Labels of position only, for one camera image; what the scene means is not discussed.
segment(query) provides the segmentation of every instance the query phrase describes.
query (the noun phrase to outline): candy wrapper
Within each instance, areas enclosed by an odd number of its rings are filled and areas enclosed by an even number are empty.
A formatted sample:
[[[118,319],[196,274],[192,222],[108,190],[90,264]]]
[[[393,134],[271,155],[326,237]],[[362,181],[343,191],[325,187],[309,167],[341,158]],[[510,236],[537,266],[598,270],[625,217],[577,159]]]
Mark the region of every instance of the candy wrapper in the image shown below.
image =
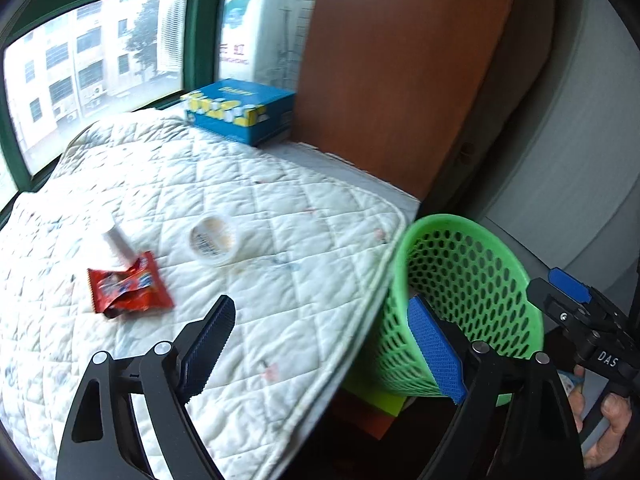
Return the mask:
[[[88,272],[96,314],[116,317],[123,312],[174,306],[148,251],[127,270],[89,269]]]

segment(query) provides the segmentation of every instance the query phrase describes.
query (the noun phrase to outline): human hand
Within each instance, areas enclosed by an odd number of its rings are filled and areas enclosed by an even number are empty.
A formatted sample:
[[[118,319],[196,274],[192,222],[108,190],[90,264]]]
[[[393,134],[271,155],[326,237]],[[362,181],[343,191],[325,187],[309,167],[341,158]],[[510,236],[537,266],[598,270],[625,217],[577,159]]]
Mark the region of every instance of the human hand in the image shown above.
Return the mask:
[[[574,374],[578,377],[584,377],[584,368],[576,366]],[[582,396],[582,385],[580,384],[569,394],[569,404],[574,414],[575,426],[578,433],[582,429],[582,419],[580,416],[584,411],[584,397]],[[620,441],[625,434],[626,427],[631,420],[631,404],[629,399],[623,399],[616,394],[609,394],[602,401],[600,406],[602,415],[607,418],[610,426],[603,433],[599,441],[597,441],[587,454],[584,456],[584,468],[591,469],[604,464],[611,459],[618,448]]]

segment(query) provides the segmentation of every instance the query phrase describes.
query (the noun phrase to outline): wooden board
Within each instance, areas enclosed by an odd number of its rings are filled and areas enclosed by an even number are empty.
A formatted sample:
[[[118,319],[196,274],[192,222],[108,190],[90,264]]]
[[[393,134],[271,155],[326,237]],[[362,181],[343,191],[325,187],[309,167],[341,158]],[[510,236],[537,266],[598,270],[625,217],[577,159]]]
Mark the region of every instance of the wooden board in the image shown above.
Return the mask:
[[[317,0],[292,138],[422,199],[469,112],[512,0]]]

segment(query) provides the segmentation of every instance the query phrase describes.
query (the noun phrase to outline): blue box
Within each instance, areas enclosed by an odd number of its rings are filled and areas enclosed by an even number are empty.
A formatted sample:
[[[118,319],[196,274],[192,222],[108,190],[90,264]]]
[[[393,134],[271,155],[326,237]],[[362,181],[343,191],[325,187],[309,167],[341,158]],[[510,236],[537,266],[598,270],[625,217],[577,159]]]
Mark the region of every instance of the blue box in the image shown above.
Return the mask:
[[[191,123],[255,146],[289,126],[294,97],[287,90],[223,79],[180,99],[187,103]]]

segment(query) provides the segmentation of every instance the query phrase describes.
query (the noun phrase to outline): quilted blanket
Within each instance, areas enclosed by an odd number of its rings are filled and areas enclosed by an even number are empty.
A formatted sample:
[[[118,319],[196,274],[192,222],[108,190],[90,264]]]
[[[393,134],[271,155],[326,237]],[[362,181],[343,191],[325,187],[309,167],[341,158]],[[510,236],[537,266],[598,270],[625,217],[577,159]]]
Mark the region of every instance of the quilted blanket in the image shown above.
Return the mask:
[[[221,267],[193,260],[193,221],[217,211],[240,248]],[[92,232],[109,212],[157,257],[175,308],[94,314],[86,268],[116,264]],[[66,416],[91,355],[142,354],[200,319],[220,294],[237,324],[188,412],[227,479],[262,480],[350,348],[404,229],[395,206],[357,187],[229,142],[156,110],[99,121],[47,184],[23,193],[0,232],[0,419],[53,480]],[[136,416],[158,478],[170,478],[145,411]]]

